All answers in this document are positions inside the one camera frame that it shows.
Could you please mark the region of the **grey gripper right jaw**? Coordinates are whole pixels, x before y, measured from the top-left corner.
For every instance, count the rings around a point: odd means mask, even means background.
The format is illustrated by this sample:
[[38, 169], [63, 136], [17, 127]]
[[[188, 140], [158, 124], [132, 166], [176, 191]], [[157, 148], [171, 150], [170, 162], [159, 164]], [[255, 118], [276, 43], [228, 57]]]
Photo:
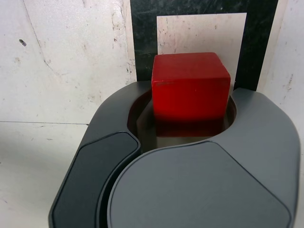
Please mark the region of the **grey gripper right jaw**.
[[231, 96], [233, 124], [209, 139], [133, 160], [107, 206], [110, 228], [291, 228], [300, 140], [287, 114], [259, 92]]

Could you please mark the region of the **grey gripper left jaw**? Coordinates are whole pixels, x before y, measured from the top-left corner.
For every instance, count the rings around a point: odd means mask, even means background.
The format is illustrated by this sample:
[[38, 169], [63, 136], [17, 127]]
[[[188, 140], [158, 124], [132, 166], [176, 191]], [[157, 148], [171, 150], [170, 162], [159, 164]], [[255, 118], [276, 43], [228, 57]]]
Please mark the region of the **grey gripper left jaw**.
[[141, 154], [136, 122], [152, 97], [150, 82], [134, 82], [97, 109], [54, 199], [51, 228], [105, 228], [111, 189]]

